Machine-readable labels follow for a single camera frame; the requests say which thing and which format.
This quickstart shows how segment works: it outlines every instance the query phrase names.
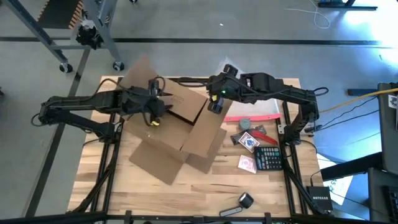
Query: yellow cable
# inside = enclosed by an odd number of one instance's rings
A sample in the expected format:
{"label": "yellow cable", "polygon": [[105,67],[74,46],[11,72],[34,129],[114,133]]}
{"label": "yellow cable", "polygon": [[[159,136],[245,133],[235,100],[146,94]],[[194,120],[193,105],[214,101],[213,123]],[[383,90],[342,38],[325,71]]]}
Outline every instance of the yellow cable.
{"label": "yellow cable", "polygon": [[392,92],[395,92],[395,91],[398,91],[398,88],[394,88],[394,89],[390,89],[390,90],[376,91],[376,92],[374,92],[374,93],[368,93],[368,94],[365,94],[365,95],[363,95],[363,96],[359,96],[359,97],[357,97],[357,98],[354,98],[354,99],[352,99],[352,100],[349,100],[349,101],[347,101],[347,102],[340,103],[339,105],[334,106],[334,107],[332,107],[332,108],[329,108],[329,109],[327,109],[327,110],[320,111],[319,113],[324,113],[324,112],[328,112],[328,111],[334,110],[334,109],[336,109],[336,108],[339,108],[340,106],[348,105],[348,104],[350,104],[350,103],[352,103],[352,102],[355,102],[355,101],[357,101],[357,100],[363,99],[363,98],[368,97],[368,96],[376,96],[376,95],[380,95],[380,94],[383,94],[383,93],[392,93]]}

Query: white cable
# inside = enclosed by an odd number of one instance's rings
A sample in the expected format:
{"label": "white cable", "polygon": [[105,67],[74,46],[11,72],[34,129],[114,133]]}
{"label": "white cable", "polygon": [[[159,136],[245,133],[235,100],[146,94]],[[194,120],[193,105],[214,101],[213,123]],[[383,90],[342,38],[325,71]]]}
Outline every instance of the white cable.
{"label": "white cable", "polygon": [[[327,28],[329,28],[329,27],[330,27],[330,21],[329,21],[329,19],[328,19],[325,15],[323,15],[322,13],[319,13],[319,12],[318,12],[318,6],[317,6],[312,0],[309,0],[309,1],[315,6],[315,8],[316,8],[315,12],[313,12],[313,11],[306,11],[306,10],[302,10],[302,9],[285,9],[285,10],[314,13],[314,15],[313,15],[313,23],[314,23],[318,28],[320,28],[320,29],[327,29]],[[318,23],[317,23],[317,14],[320,15],[320,16],[322,16],[323,18],[325,18],[325,20],[328,22],[328,25],[327,25],[327,26],[322,27],[322,26],[318,25]]]}

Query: playing card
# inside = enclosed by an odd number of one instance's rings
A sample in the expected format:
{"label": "playing card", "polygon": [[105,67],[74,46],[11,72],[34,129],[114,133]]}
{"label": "playing card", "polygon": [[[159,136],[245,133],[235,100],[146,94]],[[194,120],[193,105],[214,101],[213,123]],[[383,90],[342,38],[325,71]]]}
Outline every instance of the playing card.
{"label": "playing card", "polygon": [[248,133],[244,133],[242,135],[242,137],[239,139],[239,143],[241,143],[251,153],[254,152],[254,147],[260,145],[260,142]]}
{"label": "playing card", "polygon": [[252,172],[253,174],[257,172],[257,167],[254,164],[254,159],[244,155],[242,155],[241,158],[239,159],[238,168]]}

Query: red object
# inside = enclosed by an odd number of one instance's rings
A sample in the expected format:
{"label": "red object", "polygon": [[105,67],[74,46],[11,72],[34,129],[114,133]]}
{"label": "red object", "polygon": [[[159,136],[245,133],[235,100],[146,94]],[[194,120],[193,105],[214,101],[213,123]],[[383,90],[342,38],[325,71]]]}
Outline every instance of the red object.
{"label": "red object", "polygon": [[259,139],[262,139],[262,140],[264,140],[266,142],[269,142],[271,144],[278,145],[278,142],[275,139],[269,137],[266,134],[262,134],[261,132],[259,132],[257,130],[251,131],[250,134],[251,134],[251,136],[253,136],[255,138],[259,138]]}

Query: metal cart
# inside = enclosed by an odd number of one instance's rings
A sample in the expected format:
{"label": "metal cart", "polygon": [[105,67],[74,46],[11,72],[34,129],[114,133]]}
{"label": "metal cart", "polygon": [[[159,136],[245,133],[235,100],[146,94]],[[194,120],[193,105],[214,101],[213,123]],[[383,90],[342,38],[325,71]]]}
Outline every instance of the metal cart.
{"label": "metal cart", "polygon": [[[103,38],[103,46],[101,46],[101,48],[109,50],[114,58],[113,68],[117,71],[121,71],[124,69],[124,64],[121,61],[118,48],[110,34],[110,27],[117,1],[118,0],[82,0],[84,10],[86,11],[88,18],[94,22],[98,33]],[[77,43],[70,45],[57,45],[18,0],[4,0],[3,3],[11,9],[11,11],[30,29],[30,31],[32,31],[41,43],[44,44],[51,54],[58,59],[60,62],[59,69],[62,72],[68,73],[73,70],[73,67],[68,63],[68,59],[62,53],[62,49],[91,48],[88,45],[80,45]]]}

